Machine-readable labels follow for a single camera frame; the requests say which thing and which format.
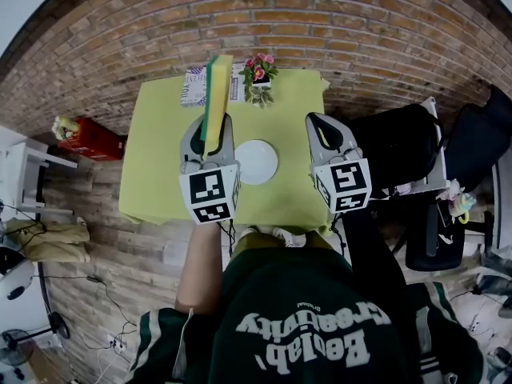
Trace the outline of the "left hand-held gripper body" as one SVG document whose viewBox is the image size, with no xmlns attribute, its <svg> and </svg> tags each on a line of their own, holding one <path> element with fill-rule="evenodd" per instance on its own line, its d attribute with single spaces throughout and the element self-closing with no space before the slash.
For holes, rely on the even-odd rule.
<svg viewBox="0 0 512 384">
<path fill-rule="evenodd" d="M 198 225 L 234 219 L 241 187 L 239 164 L 179 176 L 183 200 Z"/>
</svg>

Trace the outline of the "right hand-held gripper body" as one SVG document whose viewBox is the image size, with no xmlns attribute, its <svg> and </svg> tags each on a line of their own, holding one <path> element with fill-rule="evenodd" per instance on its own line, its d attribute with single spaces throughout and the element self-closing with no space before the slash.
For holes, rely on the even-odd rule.
<svg viewBox="0 0 512 384">
<path fill-rule="evenodd" d="M 369 163 L 361 149 L 341 154 L 336 151 L 310 150 L 310 176 L 314 188 L 332 214 L 365 208 L 372 183 Z"/>
</svg>

